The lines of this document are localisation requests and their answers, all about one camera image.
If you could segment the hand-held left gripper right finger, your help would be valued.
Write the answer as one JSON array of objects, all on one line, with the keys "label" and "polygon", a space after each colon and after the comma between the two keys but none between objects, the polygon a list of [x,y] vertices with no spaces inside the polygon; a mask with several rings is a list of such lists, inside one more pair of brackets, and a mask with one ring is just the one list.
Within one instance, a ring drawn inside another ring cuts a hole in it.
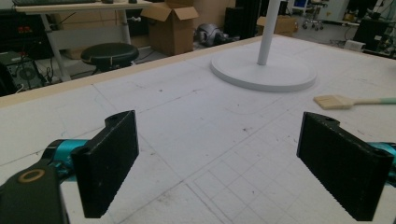
[{"label": "hand-held left gripper right finger", "polygon": [[303,114],[297,157],[357,221],[373,220],[384,186],[396,188],[396,143],[362,141],[324,115]]}]

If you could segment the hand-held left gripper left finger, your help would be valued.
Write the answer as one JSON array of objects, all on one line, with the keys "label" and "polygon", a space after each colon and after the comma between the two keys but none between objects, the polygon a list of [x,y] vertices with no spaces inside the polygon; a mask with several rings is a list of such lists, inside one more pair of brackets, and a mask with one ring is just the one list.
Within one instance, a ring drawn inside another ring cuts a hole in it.
[{"label": "hand-held left gripper left finger", "polygon": [[61,181],[76,181],[84,217],[99,218],[108,209],[139,155],[133,110],[105,119],[105,127],[91,139],[58,139],[42,158],[56,169]]}]

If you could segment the wooden paint brush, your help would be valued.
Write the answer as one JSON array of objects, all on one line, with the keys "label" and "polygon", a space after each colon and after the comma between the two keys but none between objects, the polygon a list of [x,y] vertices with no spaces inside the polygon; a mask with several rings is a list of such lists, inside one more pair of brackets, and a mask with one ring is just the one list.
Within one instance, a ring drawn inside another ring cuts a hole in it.
[{"label": "wooden paint brush", "polygon": [[349,109],[353,105],[396,105],[396,97],[353,99],[342,95],[322,95],[313,98],[322,109]]}]

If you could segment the black round stool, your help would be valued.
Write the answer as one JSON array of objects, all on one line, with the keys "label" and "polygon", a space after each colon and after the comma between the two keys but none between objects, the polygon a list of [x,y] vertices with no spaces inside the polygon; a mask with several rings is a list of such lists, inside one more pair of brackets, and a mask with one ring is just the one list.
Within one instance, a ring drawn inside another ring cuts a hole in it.
[{"label": "black round stool", "polygon": [[84,49],[80,59],[95,67],[94,73],[131,66],[139,56],[137,47],[126,43],[105,43]]}]

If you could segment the white round stand with pole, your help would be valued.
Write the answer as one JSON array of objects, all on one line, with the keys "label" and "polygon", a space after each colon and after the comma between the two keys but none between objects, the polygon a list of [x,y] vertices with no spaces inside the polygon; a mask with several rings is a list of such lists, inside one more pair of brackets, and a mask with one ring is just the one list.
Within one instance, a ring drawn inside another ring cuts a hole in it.
[{"label": "white round stand with pole", "polygon": [[309,64],[270,50],[279,6],[280,0],[270,0],[259,49],[235,49],[212,59],[217,77],[254,91],[302,91],[315,84],[317,72]]}]

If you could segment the black computer case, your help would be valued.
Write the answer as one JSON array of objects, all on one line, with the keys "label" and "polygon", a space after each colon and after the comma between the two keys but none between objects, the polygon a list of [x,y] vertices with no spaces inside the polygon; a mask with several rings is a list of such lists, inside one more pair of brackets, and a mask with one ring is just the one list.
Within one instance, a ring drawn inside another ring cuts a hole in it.
[{"label": "black computer case", "polygon": [[0,97],[41,88],[46,80],[35,61],[17,52],[0,52]]}]

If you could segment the white-legged desk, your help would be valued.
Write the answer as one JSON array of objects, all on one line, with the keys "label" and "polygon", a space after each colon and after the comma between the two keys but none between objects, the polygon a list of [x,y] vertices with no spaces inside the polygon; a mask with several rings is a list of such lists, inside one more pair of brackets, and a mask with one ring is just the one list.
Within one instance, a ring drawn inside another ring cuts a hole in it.
[{"label": "white-legged desk", "polygon": [[[102,2],[66,4],[66,5],[46,5],[46,6],[15,6],[15,10],[27,15],[39,15],[45,28],[45,32],[51,46],[54,58],[58,64],[59,72],[56,77],[62,82],[71,79],[60,51],[64,49],[76,49],[88,47],[106,42],[131,43],[129,25],[126,16],[127,9],[143,9],[149,7],[151,2],[146,0],[136,0],[136,3],[129,3],[128,0],[119,3],[105,4]],[[117,11],[120,15],[120,24],[115,26],[77,28],[71,30],[53,31],[47,18],[48,14],[65,12],[85,12],[85,11]]]}]

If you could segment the wheeled office chair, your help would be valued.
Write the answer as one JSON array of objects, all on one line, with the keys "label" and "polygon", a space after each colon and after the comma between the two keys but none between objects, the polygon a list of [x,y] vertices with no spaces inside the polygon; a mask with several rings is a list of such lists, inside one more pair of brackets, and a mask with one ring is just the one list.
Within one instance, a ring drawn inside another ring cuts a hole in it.
[{"label": "wheeled office chair", "polygon": [[312,13],[305,17],[302,28],[306,30],[308,25],[311,25],[315,31],[322,30],[323,23],[318,18],[318,14],[323,7],[328,5],[327,2],[324,0],[307,0],[307,5],[312,9]]}]

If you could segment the open cardboard box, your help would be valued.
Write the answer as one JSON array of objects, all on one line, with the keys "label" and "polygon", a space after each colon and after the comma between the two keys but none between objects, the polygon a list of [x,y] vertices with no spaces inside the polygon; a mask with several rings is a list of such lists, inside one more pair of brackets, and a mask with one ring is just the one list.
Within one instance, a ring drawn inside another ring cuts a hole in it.
[{"label": "open cardboard box", "polygon": [[144,8],[152,49],[167,56],[193,51],[193,20],[199,17],[194,0],[164,0]]}]

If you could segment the flat cardboard box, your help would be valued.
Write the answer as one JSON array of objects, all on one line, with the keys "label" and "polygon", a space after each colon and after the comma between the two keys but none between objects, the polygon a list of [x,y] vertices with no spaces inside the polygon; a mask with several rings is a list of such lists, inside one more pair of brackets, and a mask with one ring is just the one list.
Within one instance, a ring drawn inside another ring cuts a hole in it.
[{"label": "flat cardboard box", "polygon": [[[264,25],[266,23],[265,17],[257,19],[258,35],[262,35]],[[298,31],[297,19],[291,16],[279,15],[276,20],[274,33],[276,35],[293,36]]]}]

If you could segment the grey helmet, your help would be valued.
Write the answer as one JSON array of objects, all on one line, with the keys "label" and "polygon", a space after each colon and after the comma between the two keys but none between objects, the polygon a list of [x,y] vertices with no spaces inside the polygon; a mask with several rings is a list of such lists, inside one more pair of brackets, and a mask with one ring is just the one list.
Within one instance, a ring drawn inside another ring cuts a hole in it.
[{"label": "grey helmet", "polygon": [[214,23],[202,23],[195,31],[195,40],[205,46],[214,47],[227,43],[232,43],[237,40],[236,37],[230,37],[224,34],[220,28]]}]

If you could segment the black keyboard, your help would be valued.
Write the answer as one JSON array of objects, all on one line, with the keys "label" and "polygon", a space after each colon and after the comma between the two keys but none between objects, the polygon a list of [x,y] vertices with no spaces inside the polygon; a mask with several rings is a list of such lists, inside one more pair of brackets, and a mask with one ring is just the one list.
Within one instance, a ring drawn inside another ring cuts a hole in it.
[{"label": "black keyboard", "polygon": [[89,3],[95,3],[96,0],[12,0],[12,2],[15,6],[18,7],[32,7],[32,6],[89,4]]}]

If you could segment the black cabinet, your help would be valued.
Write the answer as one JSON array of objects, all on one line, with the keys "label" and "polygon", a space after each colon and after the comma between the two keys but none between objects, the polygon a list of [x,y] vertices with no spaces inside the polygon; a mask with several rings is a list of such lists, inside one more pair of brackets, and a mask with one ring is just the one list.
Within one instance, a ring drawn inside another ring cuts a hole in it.
[{"label": "black cabinet", "polygon": [[235,0],[234,7],[225,9],[223,31],[230,37],[251,38],[256,34],[256,22],[268,8],[269,0]]}]

